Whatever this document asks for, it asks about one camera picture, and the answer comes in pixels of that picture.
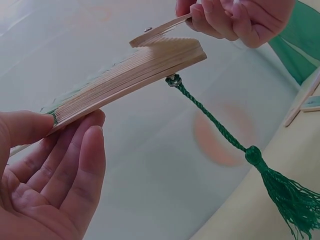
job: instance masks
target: wooden stick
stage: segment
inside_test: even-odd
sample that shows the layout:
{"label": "wooden stick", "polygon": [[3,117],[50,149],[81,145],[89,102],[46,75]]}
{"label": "wooden stick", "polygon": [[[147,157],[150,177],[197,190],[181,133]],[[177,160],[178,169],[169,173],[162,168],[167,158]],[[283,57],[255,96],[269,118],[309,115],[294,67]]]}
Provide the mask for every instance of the wooden stick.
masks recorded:
{"label": "wooden stick", "polygon": [[177,17],[176,19],[168,21],[165,24],[162,24],[156,28],[153,28],[152,30],[147,31],[146,33],[136,37],[135,39],[131,40],[129,44],[132,48],[141,47],[141,45],[144,42],[150,39],[156,38],[159,35],[161,36],[163,33],[166,33],[166,31],[169,30],[170,28],[185,22],[189,18],[191,18],[191,13]]}
{"label": "wooden stick", "polygon": [[306,91],[305,95],[303,96],[303,98],[299,101],[298,105],[296,105],[294,108],[292,108],[287,117],[285,118],[284,121],[284,127],[288,127],[293,120],[296,118],[296,116],[299,114],[300,110],[301,110],[301,106],[302,104],[304,104],[304,102],[312,95],[314,94],[315,90],[317,89],[317,87],[320,84],[320,71],[317,74],[315,80],[313,81],[313,83],[311,84],[311,86],[308,88],[308,90]]}

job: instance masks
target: hand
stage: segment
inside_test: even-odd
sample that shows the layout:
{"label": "hand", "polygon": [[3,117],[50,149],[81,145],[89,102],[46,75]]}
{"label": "hand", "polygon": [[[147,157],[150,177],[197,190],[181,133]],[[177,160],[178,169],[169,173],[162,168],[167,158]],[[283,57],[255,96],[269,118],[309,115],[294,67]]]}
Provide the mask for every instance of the hand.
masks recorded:
{"label": "hand", "polygon": [[[52,116],[0,112],[1,239],[84,237],[105,175],[104,121],[97,110],[44,138],[53,127]],[[31,154],[6,166],[11,147],[39,140]]]}
{"label": "hand", "polygon": [[190,28],[217,39],[241,39],[257,48],[287,25],[295,0],[176,0],[176,15],[192,14]]}

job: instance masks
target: green tassel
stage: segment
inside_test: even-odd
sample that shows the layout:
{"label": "green tassel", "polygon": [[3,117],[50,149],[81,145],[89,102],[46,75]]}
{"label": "green tassel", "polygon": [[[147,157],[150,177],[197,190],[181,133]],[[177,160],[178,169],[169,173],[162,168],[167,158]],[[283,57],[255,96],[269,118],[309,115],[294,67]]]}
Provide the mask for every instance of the green tassel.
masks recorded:
{"label": "green tassel", "polygon": [[294,180],[288,179],[281,173],[269,168],[264,161],[261,151],[256,146],[245,148],[231,133],[184,87],[178,74],[167,77],[165,81],[175,87],[190,99],[217,127],[220,133],[237,149],[245,153],[245,159],[261,174],[268,195],[275,203],[284,221],[289,226],[294,239],[299,236],[304,239],[305,233],[312,238],[311,231],[320,229],[320,194],[311,191]]}

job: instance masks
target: table surface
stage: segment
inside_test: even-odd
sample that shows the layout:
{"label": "table surface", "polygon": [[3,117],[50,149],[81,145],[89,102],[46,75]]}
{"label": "table surface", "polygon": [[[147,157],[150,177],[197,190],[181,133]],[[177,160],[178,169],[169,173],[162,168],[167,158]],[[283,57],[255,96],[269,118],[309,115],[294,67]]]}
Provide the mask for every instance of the table surface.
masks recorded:
{"label": "table surface", "polygon": [[[38,112],[129,53],[131,39],[174,9],[174,0],[2,0],[0,110]],[[240,141],[263,149],[297,93],[283,69],[184,24],[170,35],[199,39],[208,56],[180,72],[186,88]],[[164,80],[102,110],[107,172],[85,239],[187,240],[250,169]],[[209,141],[219,147],[208,150]]]}

